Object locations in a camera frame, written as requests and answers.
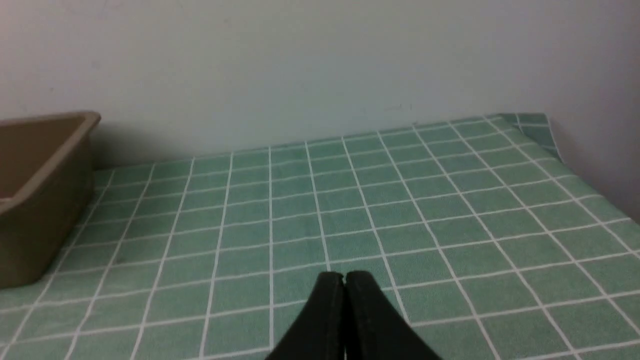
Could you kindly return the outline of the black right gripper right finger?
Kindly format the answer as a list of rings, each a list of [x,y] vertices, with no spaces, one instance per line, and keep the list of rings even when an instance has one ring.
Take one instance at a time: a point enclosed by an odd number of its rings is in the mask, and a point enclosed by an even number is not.
[[[348,360],[439,360],[410,328],[368,271],[350,271],[345,283]]]

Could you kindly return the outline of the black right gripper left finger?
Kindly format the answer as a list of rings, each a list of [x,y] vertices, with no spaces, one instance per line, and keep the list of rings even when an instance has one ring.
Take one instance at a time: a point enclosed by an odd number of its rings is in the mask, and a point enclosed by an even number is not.
[[[343,360],[345,283],[338,272],[320,272],[301,312],[268,360]]]

